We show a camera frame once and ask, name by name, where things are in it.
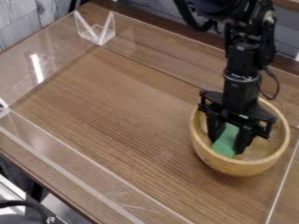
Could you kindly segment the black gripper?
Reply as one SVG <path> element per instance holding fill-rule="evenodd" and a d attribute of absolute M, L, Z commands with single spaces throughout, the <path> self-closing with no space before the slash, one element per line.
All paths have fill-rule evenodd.
<path fill-rule="evenodd" d="M 197 110 L 207 116 L 208 137 L 215 142 L 225 123 L 239 127 L 233 151 L 241 154 L 255 137 L 269 138 L 276 117 L 257 102 L 261 73 L 236 73 L 225 71 L 223 91 L 200 91 Z"/>

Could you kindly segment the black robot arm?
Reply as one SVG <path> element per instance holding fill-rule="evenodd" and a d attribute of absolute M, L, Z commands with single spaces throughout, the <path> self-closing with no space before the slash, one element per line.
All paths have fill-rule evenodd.
<path fill-rule="evenodd" d="M 207 116 L 208 137 L 217 141 L 227 125 L 240 154 L 255 137 L 269 138 L 276 117 L 259 104 L 261 80 L 276 56 L 276 10 L 272 0 L 173 0 L 187 25 L 197 32 L 224 26 L 227 65 L 220 92 L 200 91 L 197 110 Z"/>

